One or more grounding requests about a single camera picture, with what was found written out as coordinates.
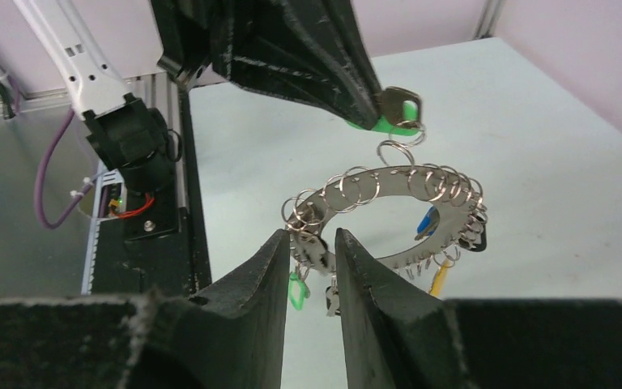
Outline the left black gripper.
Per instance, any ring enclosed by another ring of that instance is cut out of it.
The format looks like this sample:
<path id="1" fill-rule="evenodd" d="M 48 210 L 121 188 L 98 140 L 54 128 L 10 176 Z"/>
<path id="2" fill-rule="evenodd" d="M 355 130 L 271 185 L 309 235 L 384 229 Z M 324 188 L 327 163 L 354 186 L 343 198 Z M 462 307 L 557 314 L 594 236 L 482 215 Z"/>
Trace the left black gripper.
<path id="1" fill-rule="evenodd" d="M 237 87 L 370 130 L 381 85 L 349 1 L 151 0 L 161 69 L 193 89 L 212 64 Z"/>

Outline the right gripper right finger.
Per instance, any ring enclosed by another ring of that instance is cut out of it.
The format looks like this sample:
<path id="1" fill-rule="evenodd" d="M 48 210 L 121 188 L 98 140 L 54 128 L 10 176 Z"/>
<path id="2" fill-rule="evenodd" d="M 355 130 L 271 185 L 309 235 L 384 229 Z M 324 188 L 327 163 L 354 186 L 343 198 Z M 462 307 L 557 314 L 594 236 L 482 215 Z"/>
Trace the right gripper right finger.
<path id="1" fill-rule="evenodd" d="M 622 299 L 449 299 L 346 229 L 335 254 L 350 388 L 622 388 Z"/>

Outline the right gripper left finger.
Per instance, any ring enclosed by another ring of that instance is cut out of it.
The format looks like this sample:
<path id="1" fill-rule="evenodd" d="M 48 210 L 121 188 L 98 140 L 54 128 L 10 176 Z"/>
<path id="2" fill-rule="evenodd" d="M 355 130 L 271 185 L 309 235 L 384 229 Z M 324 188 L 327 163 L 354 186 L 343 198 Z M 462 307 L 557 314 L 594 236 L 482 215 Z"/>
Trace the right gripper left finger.
<path id="1" fill-rule="evenodd" d="M 192 297 L 0 299 L 0 388 L 278 388 L 290 243 Z"/>

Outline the blue key tag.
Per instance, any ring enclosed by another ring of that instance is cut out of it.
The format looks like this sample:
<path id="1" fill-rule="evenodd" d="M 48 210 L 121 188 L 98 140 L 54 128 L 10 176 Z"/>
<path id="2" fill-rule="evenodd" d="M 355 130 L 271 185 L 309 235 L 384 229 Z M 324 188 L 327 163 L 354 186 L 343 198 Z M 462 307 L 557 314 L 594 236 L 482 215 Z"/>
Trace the blue key tag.
<path id="1" fill-rule="evenodd" d="M 420 221 L 416 229 L 414 240 L 419 241 L 432 236 L 439 225 L 439 221 L 440 215 L 438 210 L 434 206 L 431 206 L 424 215 L 424 218 Z"/>

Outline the large metal key ring disc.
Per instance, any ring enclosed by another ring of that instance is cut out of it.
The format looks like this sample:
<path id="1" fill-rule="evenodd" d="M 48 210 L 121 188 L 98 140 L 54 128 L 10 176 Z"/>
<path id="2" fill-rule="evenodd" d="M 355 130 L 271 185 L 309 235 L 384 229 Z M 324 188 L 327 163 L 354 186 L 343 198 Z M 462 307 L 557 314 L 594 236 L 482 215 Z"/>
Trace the large metal key ring disc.
<path id="1" fill-rule="evenodd" d="M 340 313 L 339 252 L 330 238 L 339 217 L 352 215 L 352 227 L 363 222 L 360 231 L 378 240 L 377 261 L 409 280 L 427 270 L 435 275 L 446 260 L 453 263 L 450 268 L 455 266 L 468 251 L 458 245 L 458 238 L 470 220 L 484 221 L 487 229 L 488 209 L 478 180 L 447 165 L 416 162 L 412 150 L 425 135 L 421 123 L 413 140 L 390 136 L 377 145 L 380 166 L 351 167 L 319 188 L 303 189 L 283 201 L 280 213 L 289 233 L 291 272 L 298 272 L 305 283 L 311 271 L 329 276 L 325 295 L 330 317 Z M 432 236 L 415 241 L 431 206 L 439 212 L 439 225 Z"/>

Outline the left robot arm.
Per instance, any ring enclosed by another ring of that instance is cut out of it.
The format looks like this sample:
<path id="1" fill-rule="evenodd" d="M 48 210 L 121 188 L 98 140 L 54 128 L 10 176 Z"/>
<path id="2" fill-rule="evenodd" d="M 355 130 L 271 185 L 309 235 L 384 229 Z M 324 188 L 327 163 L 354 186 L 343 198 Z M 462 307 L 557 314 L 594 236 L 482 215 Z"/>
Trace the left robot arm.
<path id="1" fill-rule="evenodd" d="M 176 158 L 168 127 L 112 67 L 70 1 L 20 1 L 66 83 L 88 141 L 126 187 L 171 186 Z M 381 85 L 349 1 L 154 1 L 163 46 L 158 65 L 181 89 L 211 67 L 228 82 L 310 105 L 369 130 L 380 119 Z"/>

